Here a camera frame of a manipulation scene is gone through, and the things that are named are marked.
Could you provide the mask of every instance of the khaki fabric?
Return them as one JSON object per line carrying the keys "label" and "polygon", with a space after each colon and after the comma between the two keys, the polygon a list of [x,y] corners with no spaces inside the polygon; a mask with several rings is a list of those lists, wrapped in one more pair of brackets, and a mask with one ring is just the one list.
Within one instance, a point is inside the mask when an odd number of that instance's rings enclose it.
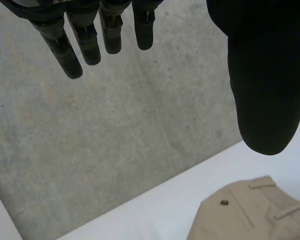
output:
{"label": "khaki fabric", "polygon": [[232,183],[201,203],[187,240],[300,240],[300,201],[270,176]]}

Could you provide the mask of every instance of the belt loop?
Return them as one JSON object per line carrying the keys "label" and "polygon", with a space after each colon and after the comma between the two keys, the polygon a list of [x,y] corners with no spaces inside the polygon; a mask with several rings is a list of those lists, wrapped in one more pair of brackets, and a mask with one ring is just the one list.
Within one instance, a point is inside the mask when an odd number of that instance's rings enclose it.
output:
{"label": "belt loop", "polygon": [[283,219],[285,216],[292,214],[299,210],[300,210],[300,204],[297,204],[295,206],[289,207],[289,208],[277,213],[276,215],[274,215],[274,219],[275,220]]}
{"label": "belt loop", "polygon": [[264,176],[258,179],[255,179],[251,181],[249,184],[249,188],[251,189],[259,189],[259,188],[265,188],[265,187],[276,187],[276,183],[273,181],[273,179],[270,176]]}

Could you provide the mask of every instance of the white table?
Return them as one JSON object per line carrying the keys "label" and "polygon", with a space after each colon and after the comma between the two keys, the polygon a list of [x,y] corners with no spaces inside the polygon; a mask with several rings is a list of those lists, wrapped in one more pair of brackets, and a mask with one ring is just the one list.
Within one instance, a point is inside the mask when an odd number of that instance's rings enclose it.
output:
{"label": "white table", "polygon": [[[202,200],[231,182],[265,175],[300,199],[300,126],[276,156],[240,142],[58,240],[185,240]],[[1,201],[0,240],[22,240]]]}

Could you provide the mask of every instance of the black glove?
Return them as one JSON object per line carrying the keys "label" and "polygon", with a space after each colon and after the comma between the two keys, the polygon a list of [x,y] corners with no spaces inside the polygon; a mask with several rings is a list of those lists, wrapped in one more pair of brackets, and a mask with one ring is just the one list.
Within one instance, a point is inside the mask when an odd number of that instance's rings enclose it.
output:
{"label": "black glove", "polygon": [[207,0],[228,36],[228,69],[240,133],[254,151],[275,155],[300,121],[300,1]]}
{"label": "black glove", "polygon": [[121,14],[131,1],[137,43],[141,50],[147,50],[154,39],[155,9],[163,0],[0,0],[32,23],[71,79],[81,77],[83,70],[64,30],[65,12],[85,62],[96,65],[101,61],[94,26],[98,11],[105,49],[117,54],[121,50]]}

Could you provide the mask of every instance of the glove finger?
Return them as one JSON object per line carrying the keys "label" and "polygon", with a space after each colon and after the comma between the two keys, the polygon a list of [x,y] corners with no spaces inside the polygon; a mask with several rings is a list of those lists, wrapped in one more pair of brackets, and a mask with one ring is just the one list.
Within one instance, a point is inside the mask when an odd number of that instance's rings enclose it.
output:
{"label": "glove finger", "polygon": [[259,37],[230,37],[228,68],[243,140],[256,152],[280,153],[300,121],[300,15]]}
{"label": "glove finger", "polygon": [[64,18],[31,23],[40,32],[65,74],[71,79],[80,78],[83,70],[64,30]]}
{"label": "glove finger", "polygon": [[82,56],[88,65],[96,65],[101,61],[97,31],[94,26],[98,8],[99,1],[89,0],[70,2],[66,10]]}
{"label": "glove finger", "polygon": [[132,0],[134,30],[139,49],[148,50],[154,42],[155,9],[162,0]]}
{"label": "glove finger", "polygon": [[103,41],[109,54],[121,51],[121,14],[130,5],[131,0],[102,0],[99,15],[101,21]]}

